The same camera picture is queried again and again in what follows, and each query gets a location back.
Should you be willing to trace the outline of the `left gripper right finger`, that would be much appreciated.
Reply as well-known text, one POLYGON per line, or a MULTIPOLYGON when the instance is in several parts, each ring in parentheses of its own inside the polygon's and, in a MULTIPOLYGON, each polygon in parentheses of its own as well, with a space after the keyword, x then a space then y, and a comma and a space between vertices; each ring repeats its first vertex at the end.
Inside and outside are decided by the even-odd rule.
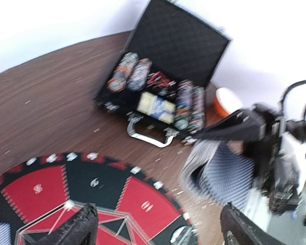
POLYGON ((232 203, 227 203, 220 214, 224 244, 285 245, 264 232, 232 203))

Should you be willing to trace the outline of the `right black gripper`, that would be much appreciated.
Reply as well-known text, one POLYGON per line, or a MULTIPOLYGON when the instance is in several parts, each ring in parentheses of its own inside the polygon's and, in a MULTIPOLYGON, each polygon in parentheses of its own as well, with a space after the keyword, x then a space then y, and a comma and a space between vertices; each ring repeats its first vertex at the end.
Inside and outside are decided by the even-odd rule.
POLYGON ((292 125, 281 112, 257 104, 239 109, 215 125, 196 134, 197 141, 224 141, 233 153, 255 163, 252 190, 268 199, 274 214, 297 209, 302 201, 304 170, 292 151, 285 149, 292 125))

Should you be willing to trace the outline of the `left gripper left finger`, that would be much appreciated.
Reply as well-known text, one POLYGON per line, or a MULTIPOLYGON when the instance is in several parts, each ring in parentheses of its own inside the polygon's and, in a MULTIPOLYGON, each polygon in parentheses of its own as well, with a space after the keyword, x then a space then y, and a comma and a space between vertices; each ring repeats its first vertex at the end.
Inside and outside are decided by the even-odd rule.
POLYGON ((96 206, 86 204, 57 230, 34 244, 96 244, 98 221, 96 206))

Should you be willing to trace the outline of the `clear dealer button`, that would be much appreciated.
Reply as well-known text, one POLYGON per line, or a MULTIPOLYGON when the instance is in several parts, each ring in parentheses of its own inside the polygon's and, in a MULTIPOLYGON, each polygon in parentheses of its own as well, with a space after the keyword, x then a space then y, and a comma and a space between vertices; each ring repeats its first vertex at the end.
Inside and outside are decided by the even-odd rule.
POLYGON ((172 245, 197 245, 197 230, 192 226, 182 226, 177 228, 170 239, 172 245))

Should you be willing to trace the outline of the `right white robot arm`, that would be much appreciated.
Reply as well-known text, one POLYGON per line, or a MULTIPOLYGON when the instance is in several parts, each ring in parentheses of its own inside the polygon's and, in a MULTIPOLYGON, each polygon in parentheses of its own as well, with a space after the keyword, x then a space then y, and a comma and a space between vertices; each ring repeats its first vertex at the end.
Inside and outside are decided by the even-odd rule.
POLYGON ((257 103, 202 130, 188 164, 200 196, 243 209, 256 188, 274 214, 299 206, 306 182, 306 117, 286 120, 285 100, 301 85, 306 80, 285 90, 277 110, 257 103))

